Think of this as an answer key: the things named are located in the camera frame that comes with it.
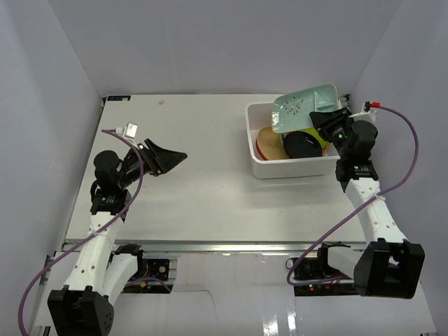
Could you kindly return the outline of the lime green round plate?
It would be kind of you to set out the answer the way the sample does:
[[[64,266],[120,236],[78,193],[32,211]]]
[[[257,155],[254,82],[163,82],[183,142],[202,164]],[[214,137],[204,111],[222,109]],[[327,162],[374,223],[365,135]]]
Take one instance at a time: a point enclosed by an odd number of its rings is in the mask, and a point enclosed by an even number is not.
[[[302,129],[302,132],[309,134],[310,136],[314,137],[319,144],[321,145],[322,148],[327,148],[329,143],[327,141],[325,141],[317,132],[316,129],[314,128],[306,128],[306,129]]]

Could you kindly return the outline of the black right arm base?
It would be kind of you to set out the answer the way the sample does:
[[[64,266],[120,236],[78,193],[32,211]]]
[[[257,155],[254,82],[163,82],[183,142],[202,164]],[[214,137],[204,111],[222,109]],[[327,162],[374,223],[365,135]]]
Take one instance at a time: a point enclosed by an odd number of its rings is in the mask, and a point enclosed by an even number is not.
[[[352,279],[333,268],[324,270],[316,257],[305,258],[294,271],[293,280],[324,280],[323,283],[295,287],[294,295],[297,298],[357,295]]]

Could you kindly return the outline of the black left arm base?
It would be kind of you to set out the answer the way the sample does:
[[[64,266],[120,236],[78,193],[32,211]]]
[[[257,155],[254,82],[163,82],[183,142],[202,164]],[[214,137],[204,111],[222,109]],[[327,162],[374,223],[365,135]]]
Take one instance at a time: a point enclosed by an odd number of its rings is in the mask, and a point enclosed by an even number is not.
[[[123,293],[169,294],[172,285],[169,280],[169,259],[143,259],[143,266],[128,281]]]

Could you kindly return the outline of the pale green rectangular dish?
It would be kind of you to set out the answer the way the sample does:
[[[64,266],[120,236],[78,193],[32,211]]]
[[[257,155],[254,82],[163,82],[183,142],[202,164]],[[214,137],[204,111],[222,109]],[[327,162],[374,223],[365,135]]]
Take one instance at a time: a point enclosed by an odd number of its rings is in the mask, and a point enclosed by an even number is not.
[[[337,88],[333,84],[318,85],[277,97],[272,109],[272,130],[294,132],[313,127],[311,112],[327,113],[341,109]]]

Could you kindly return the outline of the tan round plate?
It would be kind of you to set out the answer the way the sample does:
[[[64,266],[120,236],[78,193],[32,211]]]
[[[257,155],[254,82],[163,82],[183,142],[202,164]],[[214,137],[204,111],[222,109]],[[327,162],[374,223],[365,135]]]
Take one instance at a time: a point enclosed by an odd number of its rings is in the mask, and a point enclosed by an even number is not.
[[[268,160],[287,160],[280,134],[274,132],[271,127],[262,128],[257,135],[258,145]]]

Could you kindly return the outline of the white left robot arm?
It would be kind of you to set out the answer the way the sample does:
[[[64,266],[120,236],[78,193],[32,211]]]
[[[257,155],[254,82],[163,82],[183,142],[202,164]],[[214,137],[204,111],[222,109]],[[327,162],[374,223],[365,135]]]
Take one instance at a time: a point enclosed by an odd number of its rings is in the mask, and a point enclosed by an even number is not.
[[[132,203],[128,187],[142,183],[146,174],[170,172],[187,158],[186,153],[161,148],[150,139],[132,145],[124,158],[103,150],[93,161],[89,241],[62,289],[52,290],[48,308],[58,335],[108,335],[114,304],[126,283],[141,279],[148,262],[138,244],[115,247]]]

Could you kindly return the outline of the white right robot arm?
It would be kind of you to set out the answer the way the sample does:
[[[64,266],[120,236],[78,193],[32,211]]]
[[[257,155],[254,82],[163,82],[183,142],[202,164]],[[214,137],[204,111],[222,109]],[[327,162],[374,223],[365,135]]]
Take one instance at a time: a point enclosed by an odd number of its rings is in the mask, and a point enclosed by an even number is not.
[[[360,296],[411,299],[417,290],[425,253],[394,221],[370,159],[378,135],[374,124],[377,104],[352,115],[349,109],[309,114],[319,136],[339,154],[335,175],[357,209],[366,246],[355,251],[346,244],[323,243],[316,270],[324,279],[343,274],[353,280]]]

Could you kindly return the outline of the black round plate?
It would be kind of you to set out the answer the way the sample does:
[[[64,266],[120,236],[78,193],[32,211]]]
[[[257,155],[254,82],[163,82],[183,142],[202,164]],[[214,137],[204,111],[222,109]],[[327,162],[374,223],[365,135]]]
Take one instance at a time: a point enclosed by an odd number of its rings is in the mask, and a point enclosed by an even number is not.
[[[302,131],[288,133],[283,140],[283,149],[290,159],[317,158],[323,154],[318,140]]]

